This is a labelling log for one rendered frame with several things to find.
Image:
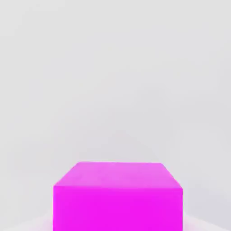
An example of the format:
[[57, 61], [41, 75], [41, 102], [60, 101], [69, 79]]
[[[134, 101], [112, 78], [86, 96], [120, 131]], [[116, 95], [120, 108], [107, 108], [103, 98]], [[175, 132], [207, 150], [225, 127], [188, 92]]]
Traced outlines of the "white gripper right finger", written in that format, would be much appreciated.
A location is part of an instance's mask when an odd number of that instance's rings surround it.
[[223, 229], [183, 212], [183, 231], [223, 231]]

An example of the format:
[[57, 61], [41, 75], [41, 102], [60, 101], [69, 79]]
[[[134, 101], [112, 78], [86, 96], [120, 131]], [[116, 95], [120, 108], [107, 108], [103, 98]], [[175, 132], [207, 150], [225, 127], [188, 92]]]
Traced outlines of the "small magenta cube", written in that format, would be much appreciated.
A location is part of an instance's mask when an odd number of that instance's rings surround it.
[[161, 163], [79, 162], [53, 187], [53, 231], [183, 231], [183, 188]]

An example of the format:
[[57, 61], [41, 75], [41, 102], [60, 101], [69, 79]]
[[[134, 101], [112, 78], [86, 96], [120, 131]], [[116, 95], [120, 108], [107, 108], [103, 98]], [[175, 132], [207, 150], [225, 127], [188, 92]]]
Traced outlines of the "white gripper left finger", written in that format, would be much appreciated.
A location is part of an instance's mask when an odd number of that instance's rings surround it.
[[53, 215], [48, 212], [23, 224], [21, 231], [53, 231]]

